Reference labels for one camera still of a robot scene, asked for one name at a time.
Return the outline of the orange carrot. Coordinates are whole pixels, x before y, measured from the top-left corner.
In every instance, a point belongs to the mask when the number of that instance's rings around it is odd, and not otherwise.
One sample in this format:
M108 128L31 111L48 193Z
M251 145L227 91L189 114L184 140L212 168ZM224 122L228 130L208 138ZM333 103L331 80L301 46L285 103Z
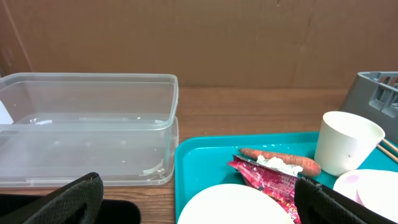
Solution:
M244 156L254 159L255 161L257 161L258 156L264 156L266 159L277 157L282 159L286 164L301 166L303 168L303 171L300 172L299 175L307 177L317 177L321 173L320 165L313 159L310 159L308 157L297 156L293 154L284 154L280 152L260 151L250 148L241 148L239 149L239 151Z

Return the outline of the white round plate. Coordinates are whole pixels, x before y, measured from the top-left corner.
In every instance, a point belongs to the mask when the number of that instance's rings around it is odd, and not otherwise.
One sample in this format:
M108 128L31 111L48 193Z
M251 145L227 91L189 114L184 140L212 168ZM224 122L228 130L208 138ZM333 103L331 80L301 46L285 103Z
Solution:
M245 185L220 184L197 193L178 224L291 224L288 213L266 194Z

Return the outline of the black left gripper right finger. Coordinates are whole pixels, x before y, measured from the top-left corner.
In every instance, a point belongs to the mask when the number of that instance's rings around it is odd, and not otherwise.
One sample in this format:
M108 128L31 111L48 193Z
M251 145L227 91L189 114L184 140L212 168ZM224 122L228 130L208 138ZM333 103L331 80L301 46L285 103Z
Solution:
M299 178L294 204L302 224L395 224L316 180Z

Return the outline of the wooden chopstick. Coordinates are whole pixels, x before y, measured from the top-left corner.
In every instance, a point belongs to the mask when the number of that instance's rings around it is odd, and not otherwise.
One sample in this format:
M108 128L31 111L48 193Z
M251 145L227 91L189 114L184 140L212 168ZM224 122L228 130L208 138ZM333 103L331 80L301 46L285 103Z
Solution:
M391 142L389 142L387 139L383 139L382 142L387 145L390 149L392 149L394 152L398 153L398 148L392 144Z
M388 151L386 148L382 147L381 145L377 145L377 148L381 152L383 152L387 157L392 159L395 163L398 163L398 158L393 153L391 153L390 151Z

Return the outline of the red snack wrapper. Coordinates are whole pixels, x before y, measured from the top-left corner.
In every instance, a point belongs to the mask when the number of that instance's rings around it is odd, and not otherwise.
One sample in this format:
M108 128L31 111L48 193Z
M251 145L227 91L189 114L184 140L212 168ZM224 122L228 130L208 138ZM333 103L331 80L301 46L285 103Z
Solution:
M246 185L261 191L275 200L291 217L294 223L301 223L294 202L295 184L298 177L262 166L254 161L234 155L227 165L236 169Z

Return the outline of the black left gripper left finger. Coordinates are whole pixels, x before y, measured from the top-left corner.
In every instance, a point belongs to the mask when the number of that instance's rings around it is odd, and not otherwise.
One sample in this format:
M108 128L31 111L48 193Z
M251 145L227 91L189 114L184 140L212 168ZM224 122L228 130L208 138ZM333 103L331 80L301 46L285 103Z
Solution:
M1 223L94 223L104 197L96 172L1 216Z

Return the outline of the pink bowl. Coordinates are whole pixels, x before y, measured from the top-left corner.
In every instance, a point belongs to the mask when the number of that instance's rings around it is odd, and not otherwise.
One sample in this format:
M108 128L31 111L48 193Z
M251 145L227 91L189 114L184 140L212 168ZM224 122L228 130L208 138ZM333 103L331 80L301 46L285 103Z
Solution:
M397 172L352 170L337 178L333 190L397 222Z

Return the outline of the foil ball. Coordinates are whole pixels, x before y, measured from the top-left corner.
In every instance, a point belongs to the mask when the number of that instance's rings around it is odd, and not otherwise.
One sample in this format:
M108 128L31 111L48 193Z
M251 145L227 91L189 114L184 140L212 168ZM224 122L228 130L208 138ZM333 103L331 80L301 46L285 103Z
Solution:
M277 157L272 157L271 159L266 159L264 156L258 156L258 164L265 166L267 168L297 177L303 168L298 165L286 164L282 159Z

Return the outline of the white paper cup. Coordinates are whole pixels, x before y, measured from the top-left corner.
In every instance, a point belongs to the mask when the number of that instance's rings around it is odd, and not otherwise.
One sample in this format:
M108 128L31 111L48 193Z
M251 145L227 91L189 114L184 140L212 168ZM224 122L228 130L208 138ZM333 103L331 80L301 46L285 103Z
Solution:
M369 119L329 111L322 117L314 160L322 171L338 177L357 169L384 137L384 130Z

